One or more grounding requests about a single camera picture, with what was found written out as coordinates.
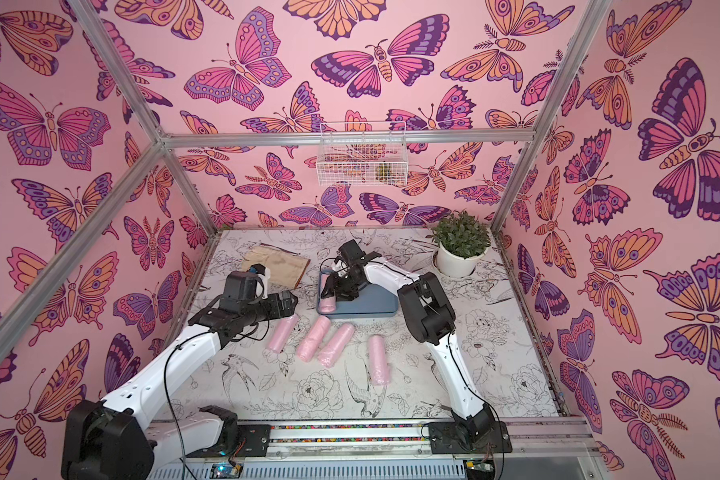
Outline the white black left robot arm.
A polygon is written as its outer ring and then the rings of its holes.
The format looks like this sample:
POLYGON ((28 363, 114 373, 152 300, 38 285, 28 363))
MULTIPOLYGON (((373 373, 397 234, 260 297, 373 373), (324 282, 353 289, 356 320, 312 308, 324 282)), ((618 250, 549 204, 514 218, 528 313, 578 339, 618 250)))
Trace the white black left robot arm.
POLYGON ((271 293, 259 264, 227 276, 224 290, 198 310, 179 336, 139 373, 97 402, 84 400, 65 427, 61 475, 65 479, 145 479, 190 453, 234 453, 242 443, 238 417, 209 405, 195 420, 152 425, 171 397, 207 361, 261 321, 292 317, 298 305, 289 292, 271 293))

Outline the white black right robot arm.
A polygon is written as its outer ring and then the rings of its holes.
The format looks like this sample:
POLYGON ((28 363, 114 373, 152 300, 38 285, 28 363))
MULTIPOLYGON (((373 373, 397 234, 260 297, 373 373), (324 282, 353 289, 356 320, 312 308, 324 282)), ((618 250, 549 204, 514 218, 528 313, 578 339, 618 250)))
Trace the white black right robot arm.
POLYGON ((469 374, 456 333, 456 312, 435 274, 407 271, 351 240, 320 267, 319 282, 320 297, 339 303, 359 301, 371 285, 395 295, 408 332, 427 347, 440 372, 455 430, 451 437, 468 451, 512 451, 506 423, 478 393, 469 374))

